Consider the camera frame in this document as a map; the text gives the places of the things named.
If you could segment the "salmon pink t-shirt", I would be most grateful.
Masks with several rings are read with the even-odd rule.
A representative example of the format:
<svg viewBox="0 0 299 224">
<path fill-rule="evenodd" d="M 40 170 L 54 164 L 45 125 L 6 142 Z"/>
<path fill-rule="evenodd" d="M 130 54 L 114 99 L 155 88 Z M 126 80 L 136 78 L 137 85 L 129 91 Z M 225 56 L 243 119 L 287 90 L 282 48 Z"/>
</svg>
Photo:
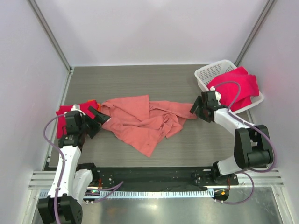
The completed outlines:
<svg viewBox="0 0 299 224">
<path fill-rule="evenodd" d="M 191 103 L 151 101 L 148 95 L 114 98 L 101 104 L 100 111 L 110 116 L 103 128 L 147 157 L 157 144 L 183 129 L 190 113 Z"/>
</svg>

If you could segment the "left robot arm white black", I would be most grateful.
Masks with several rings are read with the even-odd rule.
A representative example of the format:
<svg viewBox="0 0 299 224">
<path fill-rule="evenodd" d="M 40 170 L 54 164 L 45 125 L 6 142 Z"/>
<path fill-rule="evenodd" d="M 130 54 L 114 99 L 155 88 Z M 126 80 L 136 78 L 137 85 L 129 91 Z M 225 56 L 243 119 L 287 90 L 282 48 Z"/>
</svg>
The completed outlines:
<svg viewBox="0 0 299 224">
<path fill-rule="evenodd" d="M 82 201 L 88 186 L 100 179 L 93 163 L 78 164 L 86 137 L 93 138 L 109 121 L 96 107 L 74 105 L 58 115 L 64 120 L 62 135 L 54 148 L 59 160 L 53 184 L 44 199 L 38 202 L 38 211 L 45 224 L 80 224 Z"/>
</svg>

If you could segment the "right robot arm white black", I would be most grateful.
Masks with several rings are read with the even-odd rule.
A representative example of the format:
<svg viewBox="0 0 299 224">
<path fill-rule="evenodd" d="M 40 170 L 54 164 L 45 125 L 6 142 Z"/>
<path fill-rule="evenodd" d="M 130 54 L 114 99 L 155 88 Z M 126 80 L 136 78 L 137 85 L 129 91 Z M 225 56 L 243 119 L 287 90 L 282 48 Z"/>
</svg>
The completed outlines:
<svg viewBox="0 0 299 224">
<path fill-rule="evenodd" d="M 269 138 L 268 128 L 255 125 L 235 115 L 227 106 L 221 105 L 216 91 L 202 92 L 197 96 L 190 113 L 211 123 L 214 122 L 234 137 L 233 155 L 212 165 L 211 180 L 217 185 L 228 184 L 229 178 L 240 171 L 274 165 L 275 153 Z"/>
</svg>

